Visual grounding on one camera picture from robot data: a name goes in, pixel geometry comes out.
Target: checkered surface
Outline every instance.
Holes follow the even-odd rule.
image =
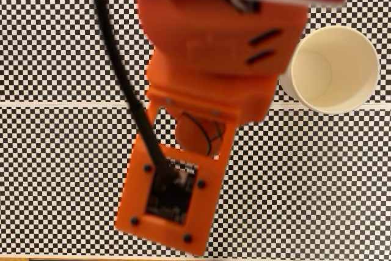
[[[330,24],[363,32],[381,58],[381,80],[370,102],[391,101],[390,0],[348,0],[343,9],[309,10],[303,36]],[[120,50],[137,93],[152,45],[134,0],[109,0]],[[111,72],[93,0],[0,0],[0,101],[123,101]],[[276,89],[275,101],[291,101]]]
[[[0,110],[0,254],[185,256],[114,229],[126,109]],[[270,110],[237,131],[205,257],[385,260],[390,111]],[[156,127],[174,144],[164,113]]]

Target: white stripe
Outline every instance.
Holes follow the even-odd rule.
[[[40,260],[139,260],[139,261],[148,261],[148,260],[207,260],[207,261],[282,261],[281,259],[262,259],[262,258],[254,258],[254,259],[244,259],[244,258],[193,258],[193,257],[131,257],[131,256],[108,256],[108,255],[7,255],[0,254],[0,257],[4,258],[22,258],[22,259],[40,259]],[[329,261],[329,259],[311,259],[314,261]],[[343,261],[343,259],[333,259],[334,261]]]
[[[0,102],[0,108],[127,108],[126,102]],[[306,109],[300,103],[273,102],[270,109]],[[367,103],[359,109],[391,110],[391,103]]]

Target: black cable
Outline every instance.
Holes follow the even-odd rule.
[[[184,115],[187,116],[201,130],[202,134],[205,136],[206,142],[208,143],[208,151],[206,153],[206,156],[209,156],[210,152],[212,151],[212,142],[210,141],[208,133],[205,131],[203,126],[201,126],[201,124],[198,121],[196,121],[195,118],[193,118],[193,116],[191,116],[188,113],[184,113]]]
[[[159,142],[153,132],[147,113],[145,112],[141,102],[137,99],[133,86],[127,78],[125,66],[122,64],[119,51],[115,44],[115,38],[112,33],[111,24],[109,21],[107,0],[95,0],[95,6],[97,8],[100,28],[111,59],[113,70],[118,78],[122,91],[128,100],[132,117],[136,122],[152,162],[156,166],[156,171],[164,178],[175,178],[177,174],[170,167],[169,161],[166,159],[162,150],[160,149]]]
[[[219,138],[222,141],[222,137],[223,137],[223,135],[225,133],[225,126],[224,126],[224,131],[222,133],[221,133],[221,130],[219,128],[218,122],[214,122],[214,126],[216,127],[217,135],[215,137],[211,138],[210,141],[213,142],[214,140],[219,139]]]

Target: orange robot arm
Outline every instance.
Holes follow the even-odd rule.
[[[118,229],[203,254],[236,129],[266,115],[313,1],[340,0],[138,0],[155,52],[147,69],[147,114],[134,95],[126,95],[136,105],[140,135],[128,165]],[[118,64],[108,43],[114,41],[106,46]],[[122,82],[124,72],[117,74]],[[181,150],[151,139],[150,125],[160,108],[176,119]],[[176,176],[162,180],[168,166]]]

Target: table surface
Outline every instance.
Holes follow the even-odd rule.
[[[236,134],[205,257],[388,258],[389,1],[309,9],[303,36],[342,24],[372,41],[376,92],[357,111],[324,116],[278,87],[265,121]],[[93,8],[93,0],[0,0],[0,254],[186,256],[114,229],[136,127]],[[110,8],[145,99],[152,45],[134,0]],[[170,117],[156,121],[159,138],[175,143]]]

